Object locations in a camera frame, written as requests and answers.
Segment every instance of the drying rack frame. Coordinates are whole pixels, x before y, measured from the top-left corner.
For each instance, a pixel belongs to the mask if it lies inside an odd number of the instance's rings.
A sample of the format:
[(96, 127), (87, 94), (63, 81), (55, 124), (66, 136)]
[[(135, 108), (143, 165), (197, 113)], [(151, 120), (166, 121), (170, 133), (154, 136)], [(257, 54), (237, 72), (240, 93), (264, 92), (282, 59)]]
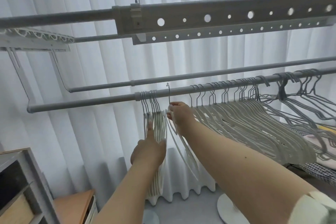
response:
[[(76, 38), (25, 28), (111, 19), (115, 20), (118, 34)], [(61, 90), (72, 93), (336, 61), (336, 56), (325, 57), (70, 88), (64, 83), (61, 76), (56, 52), (69, 51), (69, 44), (72, 43), (131, 37), (134, 45), (153, 44), (177, 40), (325, 27), (332, 26), (335, 22), (336, 0), (214, 0), (153, 5), (140, 5), (137, 3), (129, 6), (114, 6), (111, 9), (104, 10), (0, 18), (0, 51), (8, 52), (29, 100), (27, 111), (34, 113), (131, 100), (139, 101), (141, 93), (136, 92), (121, 96), (38, 105), (25, 72), (20, 65), (16, 51), (38, 50), (49, 52)], [(336, 73), (336, 68), (321, 69), (319, 73)], [(302, 77), (303, 74), (296, 72), (296, 76)], [(267, 79), (269, 82), (281, 80), (278, 75), (267, 76)], [(231, 84), (229, 87), (238, 87), (241, 86), (241, 83), (238, 80), (237, 84)], [(213, 87), (204, 85), (204, 91), (209, 90), (213, 90)], [(195, 92), (196, 90), (192, 86), (170, 89), (171, 96)], [(157, 97), (166, 97), (168, 95), (168, 90), (156, 91)], [(145, 93), (144, 99), (149, 99), (149, 94)]]

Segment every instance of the hand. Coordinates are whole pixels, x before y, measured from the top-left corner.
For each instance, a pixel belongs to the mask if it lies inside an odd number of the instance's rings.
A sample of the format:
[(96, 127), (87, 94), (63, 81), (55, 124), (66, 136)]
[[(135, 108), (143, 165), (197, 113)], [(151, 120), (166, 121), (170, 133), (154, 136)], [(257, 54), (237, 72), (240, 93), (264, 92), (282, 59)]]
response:
[(166, 156), (166, 141), (157, 143), (154, 139), (153, 123), (150, 121), (147, 129), (147, 138), (139, 140), (131, 155), (131, 164), (145, 162), (154, 165), (157, 169)]
[[(196, 122), (192, 109), (183, 102), (171, 102), (169, 109), (174, 113), (178, 132), (183, 136), (185, 128)], [(172, 119), (170, 112), (167, 112), (167, 117)]]

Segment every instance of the round hole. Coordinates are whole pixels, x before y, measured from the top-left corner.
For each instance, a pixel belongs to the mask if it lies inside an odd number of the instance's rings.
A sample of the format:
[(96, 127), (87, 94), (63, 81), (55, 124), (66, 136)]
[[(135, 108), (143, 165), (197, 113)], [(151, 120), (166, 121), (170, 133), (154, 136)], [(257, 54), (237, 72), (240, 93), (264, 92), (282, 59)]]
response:
[(327, 7), (325, 8), (325, 11), (328, 13), (333, 9), (333, 5), (327, 5)]
[(164, 20), (163, 18), (159, 18), (159, 19), (157, 20), (157, 24), (158, 24), (160, 27), (162, 27), (163, 25), (165, 25), (165, 20)]
[(290, 9), (288, 9), (287, 14), (288, 14), (289, 16), (291, 16), (293, 13), (294, 13), (294, 8), (293, 8), (293, 7), (291, 7)]
[(209, 22), (209, 21), (211, 21), (211, 16), (210, 16), (210, 14), (206, 14), (206, 15), (204, 16), (204, 21), (205, 21), (205, 22)]
[(249, 19), (252, 19), (253, 16), (254, 16), (254, 12), (253, 12), (253, 11), (249, 11), (249, 13), (247, 14), (247, 17), (248, 17)]

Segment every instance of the curtain fold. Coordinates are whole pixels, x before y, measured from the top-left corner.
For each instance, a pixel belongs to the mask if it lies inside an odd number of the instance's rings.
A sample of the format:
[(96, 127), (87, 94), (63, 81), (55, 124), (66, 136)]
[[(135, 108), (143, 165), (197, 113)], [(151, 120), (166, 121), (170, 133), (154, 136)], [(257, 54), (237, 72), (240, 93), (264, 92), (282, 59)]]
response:
[[(140, 3), (184, 1), (203, 0), (140, 0)], [(0, 0), (0, 17), (107, 9), (132, 3), (134, 0)], [(40, 28), (74, 37), (117, 33), (113, 20)], [(126, 38), (71, 44), (70, 49), (70, 52), (56, 53), (58, 66), (65, 85), (79, 87), (334, 56), (336, 26), (137, 46)], [(18, 52), (18, 56), (40, 104), (166, 88), (166, 83), (156, 83), (70, 94), (57, 79), (47, 52)], [(329, 62), (188, 79), (170, 82), (170, 87), (334, 65)], [(333, 75), (324, 76), (319, 84), (321, 95), (334, 99), (334, 88), (330, 87), (334, 80)], [(0, 52), (0, 89), (0, 149), (31, 147), (54, 197), (94, 188), (98, 205), (102, 207), (131, 166), (130, 156), (137, 141), (144, 137), (141, 103), (133, 101), (28, 114), (27, 97), (6, 52)], [(267, 90), (276, 89), (275, 85)], [(192, 96), (194, 105), (197, 95)], [(191, 103), (188, 95), (174, 96), (171, 100)], [(167, 108), (168, 98), (158, 101), (161, 108)], [(203, 101), (208, 103), (209, 94)], [(274, 105), (287, 110), (280, 103)], [(190, 189), (197, 193), (201, 186), (215, 190), (214, 180), (201, 165), (202, 181), (200, 184), (195, 181), (170, 136), (167, 148), (163, 196), (168, 201), (175, 192), (187, 198)]]

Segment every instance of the sleeve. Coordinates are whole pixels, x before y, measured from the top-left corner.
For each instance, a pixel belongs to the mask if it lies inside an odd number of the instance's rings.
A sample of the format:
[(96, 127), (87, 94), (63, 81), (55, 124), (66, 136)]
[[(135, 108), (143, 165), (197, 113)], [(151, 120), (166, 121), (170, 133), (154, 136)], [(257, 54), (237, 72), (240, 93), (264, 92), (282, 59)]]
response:
[(319, 191), (301, 197), (288, 224), (336, 224), (336, 202)]

